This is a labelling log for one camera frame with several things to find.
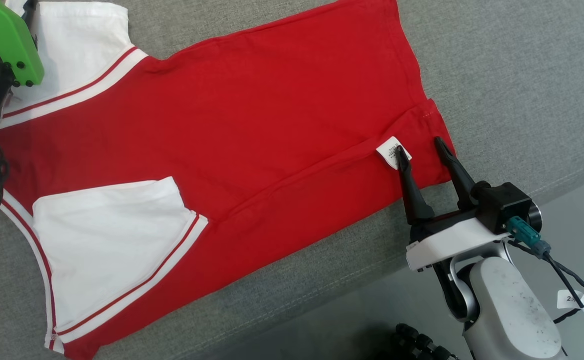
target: white tag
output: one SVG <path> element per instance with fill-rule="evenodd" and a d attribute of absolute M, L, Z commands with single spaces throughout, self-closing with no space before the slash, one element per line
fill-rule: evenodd
<path fill-rule="evenodd" d="M 399 165 L 396 162 L 396 149 L 399 146 L 403 146 L 400 141 L 396 139 L 396 137 L 392 136 L 387 139 L 383 145 L 376 148 L 376 151 L 385 159 L 389 166 L 393 167 L 394 170 L 399 170 Z M 408 150 L 403 146 L 403 150 L 405 150 L 405 154 L 408 156 L 408 160 L 411 160 L 411 155 L 408 153 Z"/>
<path fill-rule="evenodd" d="M 584 305 L 584 294 L 582 292 L 576 290 L 576 295 L 578 295 L 578 297 L 580 297 L 580 301 Z M 559 300 L 557 303 L 557 307 L 559 309 L 569 309 L 569 308 L 580 309 L 580 306 L 578 306 L 578 303 L 577 303 L 576 299 L 572 296 L 570 290 L 559 290 Z"/>
<path fill-rule="evenodd" d="M 406 251 L 410 251 L 411 248 L 418 245 L 418 241 L 414 241 L 413 243 L 409 244 L 405 247 Z"/>

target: white stripe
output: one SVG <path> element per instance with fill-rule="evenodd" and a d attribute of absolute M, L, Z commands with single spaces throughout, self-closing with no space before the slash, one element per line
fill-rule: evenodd
<path fill-rule="evenodd" d="M 47 5 L 51 5 L 53 4 L 52 2 L 46 2 Z M 52 93 L 48 96 L 41 96 L 36 98 L 36 100 L 34 101 L 29 101 L 29 102 L 23 102 L 18 104 L 18 107 L 10 107 L 8 105 L 7 109 L 6 109 L 6 114 L 8 116 L 8 118 L 10 118 L 10 112 L 17 112 L 18 110 L 27 108 L 27 107 L 31 107 L 33 105 L 36 104 L 40 104 L 40 103 L 44 103 L 45 101 L 51 100 L 53 98 L 57 98 L 58 96 L 61 96 L 63 94 L 67 94 L 68 92 L 72 92 L 72 91 L 76 91 L 77 89 L 80 89 L 82 87 L 84 87 L 87 84 L 92 84 L 93 82 L 95 82 L 98 78 L 100 78 L 104 73 L 106 73 L 112 66 L 114 66 L 114 64 L 121 59 L 121 57 L 123 57 L 123 55 L 125 55 L 125 53 L 127 51 L 129 51 L 131 48 L 134 47 L 134 44 L 129 44 L 127 46 L 125 46 L 125 48 L 123 48 L 123 50 L 121 50 L 117 55 L 112 57 L 112 60 L 109 62 L 109 64 L 107 64 L 106 66 L 103 67 L 103 69 L 101 71 L 98 71 L 96 73 L 96 75 L 92 76 L 90 79 L 86 79 L 84 80 L 81 84 L 78 84 L 77 86 L 74 87 L 63 87 L 59 89 L 59 92 L 56 93 Z"/>
<path fill-rule="evenodd" d="M 205 218 L 202 215 L 199 215 L 198 221 L 190 231 L 189 235 L 187 235 L 187 238 L 177 248 L 177 250 L 174 251 L 174 253 L 169 257 L 169 259 L 165 262 L 165 264 L 161 267 L 161 269 L 159 269 L 159 271 L 150 281 L 146 282 L 144 285 L 139 287 L 139 289 L 136 289 L 128 296 L 122 298 L 117 303 L 107 308 L 107 310 L 103 311 L 97 316 L 94 316 L 92 319 L 90 319 L 83 325 L 79 326 L 78 328 L 75 328 L 75 330 L 72 330 L 68 333 L 64 333 L 63 335 L 58 335 L 63 341 L 63 343 L 67 344 L 73 340 L 78 339 L 79 337 L 82 337 L 83 335 L 86 335 L 90 331 L 93 331 L 95 328 L 104 324 L 106 321 L 114 317 L 114 315 L 118 314 L 128 305 L 133 303 L 136 299 L 138 299 L 143 294 L 148 292 L 148 290 L 150 290 L 152 287 L 157 285 L 159 281 L 161 281 L 162 278 L 164 278 L 171 271 L 171 269 L 173 269 L 173 267 L 180 261 L 180 259 L 183 257 L 183 255 L 185 255 L 185 253 L 189 250 L 192 244 L 194 244 L 194 241 L 198 238 L 198 236 L 201 234 L 206 225 L 207 218 Z M 66 329 L 69 329 L 71 327 L 72 326 L 64 326 L 64 328 Z M 63 331 L 61 328 L 57 328 L 56 330 L 59 333 Z"/>
<path fill-rule="evenodd" d="M 30 224 L 31 224 L 32 217 L 29 216 L 29 214 L 25 211 L 23 206 L 20 203 L 18 203 L 13 198 L 13 196 L 8 194 L 8 192 L 6 192 L 5 190 L 3 191 L 3 201 L 6 204 L 9 204 L 11 207 L 13 207 L 14 211 L 17 212 L 17 214 L 23 219 L 23 221 L 25 221 L 25 223 L 27 223 L 27 225 L 31 229 Z M 47 277 L 47 272 L 45 271 L 45 265 L 43 264 L 43 258 L 41 256 L 41 254 L 38 252 L 38 248 L 36 247 L 36 244 L 34 243 L 34 239 L 32 239 L 32 236 L 29 234 L 29 232 L 27 231 L 25 226 L 23 226 L 23 224 L 18 220 L 18 218 L 4 205 L 1 205 L 0 209 L 2 210 L 2 212 L 4 212 L 4 214 L 7 215 L 7 217 L 14 223 L 14 225 L 16 225 L 18 230 L 20 230 L 20 232 L 22 232 L 23 236 L 25 237 L 25 239 L 29 243 L 30 248 L 32 248 L 32 252 L 34 253 L 34 257 L 36 258 L 36 262 L 38 263 L 38 269 L 39 269 L 39 271 L 41 271 L 41 276 L 43 276 L 43 287 L 45 288 L 45 312 L 47 313 L 47 316 L 46 316 L 47 317 L 47 331 L 45 332 L 45 343 L 43 344 L 43 346 L 45 346 L 45 348 L 48 349 L 50 346 L 50 340 L 52 339 L 52 298 L 50 296 L 49 278 Z"/>
<path fill-rule="evenodd" d="M 105 295 L 105 294 L 100 294 L 100 296 L 98 297 L 98 299 L 100 299 L 100 301 L 98 303 L 94 303 L 94 305 L 90 306 L 89 308 L 87 308 L 86 310 L 82 311 L 82 312 L 76 312 L 73 311 L 72 312 L 72 316 L 68 321 L 63 321 L 63 319 L 65 319 L 65 316 L 63 316 L 62 313 L 60 313 L 60 310 L 58 307 L 55 306 L 56 310 L 56 327 L 54 328 L 54 330 L 57 333 L 61 333 L 63 331 L 66 331 L 74 326 L 76 326 L 76 324 L 81 323 L 82 321 L 84 321 L 85 319 L 87 319 L 88 317 L 92 316 L 93 314 L 95 314 L 96 312 L 99 312 L 100 310 L 102 310 L 104 307 L 110 305 L 111 303 L 113 303 L 114 301 L 116 301 L 116 299 L 120 298 L 121 296 L 123 296 L 124 294 L 126 294 L 127 292 L 129 292 L 130 290 L 138 287 L 139 285 L 143 284 L 145 281 L 148 280 L 148 278 L 150 278 L 150 276 L 152 276 L 152 274 L 154 274 L 154 272 L 157 271 L 157 269 L 159 268 L 159 266 L 161 264 L 163 264 L 163 262 L 166 260 L 166 258 L 168 257 L 168 255 L 170 255 L 170 253 L 172 253 L 172 251 L 174 251 L 174 248 L 176 248 L 176 246 L 178 244 L 181 243 L 181 241 L 183 240 L 183 237 L 185 237 L 185 234 L 187 233 L 187 231 L 190 230 L 190 228 L 192 227 L 192 224 L 194 223 L 194 221 L 196 220 L 196 212 L 194 211 L 189 211 L 189 219 L 187 219 L 186 223 L 182 226 L 181 229 L 177 230 L 178 233 L 176 233 L 176 235 L 173 235 L 173 238 L 170 238 L 170 242 L 171 242 L 171 246 L 169 246 L 166 250 L 165 253 L 162 255 L 158 255 L 157 257 L 154 258 L 153 263 L 150 264 L 151 268 L 148 269 L 147 272 L 145 272 L 144 274 L 138 276 L 137 278 L 135 278 L 134 283 L 131 283 L 130 285 L 120 289 L 120 291 L 116 291 L 116 292 L 110 292 L 109 294 Z M 54 281 L 55 275 L 52 274 L 52 281 Z M 59 288 L 56 286 L 52 286 L 52 290 L 55 290 L 57 292 L 55 292 L 55 294 L 59 294 L 59 297 L 57 298 L 56 304 L 59 304 L 58 299 L 62 298 L 62 292 L 58 292 Z"/>
<path fill-rule="evenodd" d="M 54 335 L 56 339 L 54 340 L 54 346 L 52 346 L 52 350 L 56 351 L 59 354 L 65 353 L 65 349 L 63 348 L 63 342 L 59 339 L 58 335 Z"/>
<path fill-rule="evenodd" d="M 94 96 L 102 93 L 103 91 L 109 89 L 111 86 L 116 84 L 116 82 L 121 80 L 123 76 L 125 76 L 130 70 L 132 70 L 132 68 L 134 68 L 134 66 L 136 66 L 136 64 L 138 64 L 142 59 L 145 59 L 146 57 L 147 54 L 145 54 L 142 50 L 139 50 L 137 48 L 130 54 L 128 54 L 125 57 L 125 59 L 123 59 L 116 66 L 116 68 L 110 71 L 110 73 L 108 73 L 102 80 L 100 80 L 96 84 L 93 84 L 87 89 L 77 92 L 74 95 L 70 95 L 59 100 L 52 101 L 49 104 L 34 107 L 33 109 L 21 112 L 20 114 L 4 118 L 3 121 L 0 123 L 0 129 L 6 128 L 8 126 L 17 125 L 19 123 L 24 123 L 25 121 L 44 116 L 45 114 L 49 114 L 51 112 L 58 111 L 66 107 L 70 107 L 71 105 L 75 105 L 78 104 L 79 102 L 93 98 Z"/>

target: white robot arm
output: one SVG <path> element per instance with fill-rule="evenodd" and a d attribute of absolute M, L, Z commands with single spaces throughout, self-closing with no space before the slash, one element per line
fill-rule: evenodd
<path fill-rule="evenodd" d="M 465 326 L 463 337 L 474 360 L 565 360 L 555 322 L 507 250 L 508 243 L 529 246 L 524 249 L 550 263 L 584 307 L 562 274 L 560 268 L 566 268 L 554 262 L 549 244 L 541 239 L 540 210 L 509 182 L 496 187 L 485 181 L 474 183 L 440 137 L 435 146 L 459 196 L 459 210 L 441 216 L 434 216 L 422 198 L 404 150 L 400 146 L 396 150 L 406 217 L 412 227 L 407 251 L 410 268 L 434 269 L 450 312 Z"/>

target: white sleeve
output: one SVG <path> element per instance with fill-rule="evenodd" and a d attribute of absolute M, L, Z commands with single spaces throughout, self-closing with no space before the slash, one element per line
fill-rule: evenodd
<path fill-rule="evenodd" d="M 6 0 L 22 14 L 23 0 Z M 127 9 L 108 2 L 39 2 L 32 34 L 45 76 L 41 85 L 13 88 L 4 114 L 53 100 L 102 76 L 133 48 Z"/>

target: stitching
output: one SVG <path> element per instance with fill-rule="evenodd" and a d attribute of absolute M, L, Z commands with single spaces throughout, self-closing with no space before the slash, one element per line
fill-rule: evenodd
<path fill-rule="evenodd" d="M 116 57 L 114 58 L 114 62 L 109 63 L 106 66 L 104 66 L 104 68 L 103 68 L 104 70 L 100 69 L 98 71 L 98 73 L 96 73 L 96 75 L 94 75 L 87 83 L 79 85 L 78 87 L 75 87 L 73 89 L 69 89 L 68 91 L 66 91 L 64 93 L 56 93 L 56 94 L 46 96 L 44 98 L 40 98 L 34 104 L 30 104 L 30 105 L 21 107 L 20 109 L 16 109 L 12 112 L 7 112 L 6 114 L 4 114 L 3 118 L 6 119 L 9 117 L 17 116 L 19 114 L 28 112 L 28 111 L 36 109 L 36 108 L 44 107 L 45 105 L 52 104 L 56 101 L 59 101 L 59 100 L 65 99 L 65 98 L 69 98 L 70 96 L 75 95 L 75 94 L 79 94 L 82 91 L 85 91 L 86 89 L 89 89 L 89 88 L 93 87 L 94 85 L 99 84 L 108 75 L 110 75 L 116 68 L 118 68 L 118 66 L 125 59 L 131 59 L 131 57 L 129 57 L 129 56 L 132 55 L 132 53 L 136 52 L 136 50 L 139 50 L 136 46 L 134 46 L 132 44 L 127 45 L 125 48 L 123 48 L 123 50 L 121 50 L 121 52 L 118 55 L 116 55 Z M 123 76 L 127 75 L 129 72 L 130 72 L 129 70 L 126 71 Z"/>
<path fill-rule="evenodd" d="M 131 296 L 132 294 L 134 294 L 134 292 L 141 292 L 141 295 L 144 294 L 144 292 L 139 291 L 139 289 L 141 289 L 147 283 L 150 283 L 153 280 L 153 278 L 155 278 L 157 274 L 161 271 L 162 267 L 164 267 L 165 264 L 174 255 L 174 253 L 178 251 L 178 249 L 181 246 L 183 246 L 183 244 L 187 241 L 187 238 L 190 237 L 191 233 L 194 231 L 194 227 L 196 226 L 196 223 L 198 223 L 199 219 L 200 217 L 198 215 L 195 215 L 194 219 L 187 221 L 187 224 L 184 226 L 184 229 L 182 230 L 183 235 L 178 237 L 176 246 L 170 249 L 167 255 L 162 258 L 161 262 L 158 262 L 159 266 L 152 269 L 152 272 L 150 273 L 149 276 L 147 276 L 146 278 L 142 278 L 141 281 L 139 281 L 137 284 L 134 284 L 134 286 L 132 286 L 130 289 L 119 291 L 118 293 L 113 294 L 106 300 L 99 301 L 97 305 L 93 305 L 91 309 L 80 314 L 79 319 L 72 321 L 66 325 L 59 326 L 59 328 L 56 329 L 56 331 L 58 331 L 57 334 L 59 336 L 62 335 L 65 336 L 69 335 L 71 332 L 79 330 L 81 327 L 86 325 L 95 317 L 98 317 L 100 314 L 107 312 L 107 310 L 109 310 L 112 307 L 116 307 L 119 303 L 123 301 L 123 299 L 125 299 L 128 296 Z"/>
<path fill-rule="evenodd" d="M 270 310 L 268 312 L 265 312 L 264 314 L 262 314 L 258 317 L 255 317 L 254 319 L 252 319 L 250 321 L 244 322 L 241 325 L 237 325 L 237 326 L 231 328 L 230 330 L 219 333 L 219 335 L 211 337 L 203 342 L 199 342 L 199 344 L 195 345 L 194 347 L 190 348 L 189 350 L 185 351 L 184 353 L 180 353 L 180 354 L 176 355 L 175 357 L 172 357 L 171 359 L 173 359 L 173 360 L 179 359 L 179 358 L 182 358 L 183 356 L 187 356 L 187 355 L 193 353 L 194 351 L 205 349 L 205 348 L 207 348 L 207 347 L 209 347 L 217 342 L 222 341 L 223 339 L 228 338 L 230 335 L 239 332 L 239 330 L 241 330 L 242 328 L 250 328 L 251 326 L 255 326 L 259 323 L 266 321 L 267 319 L 271 319 L 272 317 L 276 316 L 278 313 L 281 313 L 284 310 L 290 309 L 292 306 L 296 305 L 297 303 L 305 303 L 305 302 L 319 296 L 320 294 L 323 294 L 326 290 L 330 290 L 330 289 L 335 288 L 340 283 L 343 283 L 344 281 L 348 280 L 348 278 L 357 278 L 358 276 L 360 276 L 366 272 L 371 271 L 373 268 L 380 267 L 383 264 L 393 262 L 403 255 L 404 255 L 404 252 L 397 253 L 390 258 L 379 260 L 379 261 L 374 262 L 373 264 L 370 264 L 362 269 L 354 271 L 353 273 L 350 273 L 350 274 L 345 275 L 341 278 L 338 278 L 337 280 L 334 280 L 327 285 L 319 287 L 318 289 L 316 289 L 314 291 L 308 292 L 307 294 L 304 294 L 303 296 L 296 298 L 295 300 L 289 301 L 288 303 L 285 303 L 284 305 L 281 305 L 274 310 Z"/>
<path fill-rule="evenodd" d="M 533 195 L 533 194 L 536 194 L 536 193 L 538 193 L 540 191 L 543 191 L 544 189 L 546 189 L 548 187 L 554 187 L 555 188 L 555 187 L 557 187 L 557 186 L 559 186 L 559 185 L 567 182 L 568 180 L 579 176 L 582 171 L 584 171 L 584 166 L 582 168 L 578 169 L 577 171 L 573 171 L 572 173 L 570 173 L 568 175 L 565 175 L 562 178 L 558 178 L 557 180 L 554 180 L 553 182 L 550 182 L 549 184 L 547 184 L 545 186 L 539 187 L 538 189 L 530 192 L 530 195 Z"/>
<path fill-rule="evenodd" d="M 547 184 L 543 187 L 540 187 L 539 189 L 536 189 L 535 191 L 532 191 L 530 193 L 530 195 L 536 194 L 540 191 L 543 191 L 544 189 L 548 189 L 549 187 L 557 187 L 557 186 L 567 182 L 571 178 L 579 176 L 582 171 L 584 171 L 584 166 L 582 168 L 578 169 L 577 171 L 571 173 L 570 175 L 563 176 L 562 178 L 559 178 L 558 180 L 550 182 L 549 184 Z M 401 257 L 403 255 L 404 255 L 404 253 L 397 253 L 390 258 L 387 258 L 384 260 L 379 260 L 379 261 L 374 262 L 373 264 L 370 264 L 362 269 L 359 269 L 358 271 L 354 271 L 353 273 L 342 276 L 341 278 L 338 278 L 337 280 L 334 280 L 331 283 L 324 285 L 324 286 L 322 286 L 314 291 L 308 292 L 307 294 L 304 294 L 303 296 L 296 298 L 295 300 L 289 301 L 288 303 L 285 303 L 284 305 L 281 305 L 274 310 L 270 310 L 268 312 L 265 312 L 264 314 L 262 314 L 258 317 L 255 317 L 254 319 L 251 319 L 250 321 L 244 322 L 241 325 L 237 325 L 237 326 L 231 328 L 230 330 L 219 333 L 219 335 L 215 335 L 214 337 L 210 337 L 209 339 L 207 339 L 205 341 L 199 342 L 199 344 L 196 344 L 195 346 L 191 347 L 189 350 L 184 351 L 178 355 L 171 357 L 171 360 L 181 359 L 183 357 L 186 357 L 186 356 L 194 353 L 195 351 L 208 348 L 208 347 L 212 346 L 213 344 L 216 344 L 217 342 L 221 342 L 224 339 L 230 337 L 230 335 L 233 335 L 234 333 L 239 332 L 243 328 L 245 329 L 245 328 L 251 328 L 253 326 L 256 326 L 256 325 L 258 325 L 258 324 L 260 324 L 268 319 L 271 319 L 272 317 L 275 317 L 277 314 L 282 313 L 285 310 L 292 308 L 292 306 L 294 306 L 298 303 L 306 303 L 307 301 L 319 296 L 320 294 L 323 294 L 327 290 L 333 289 L 337 285 L 344 283 L 349 278 L 357 278 L 358 276 L 362 276 L 364 273 L 367 273 L 367 272 L 373 270 L 374 268 L 380 267 L 381 265 L 388 264 L 390 262 L 394 262 L 396 259 L 398 259 L 399 257 Z"/>

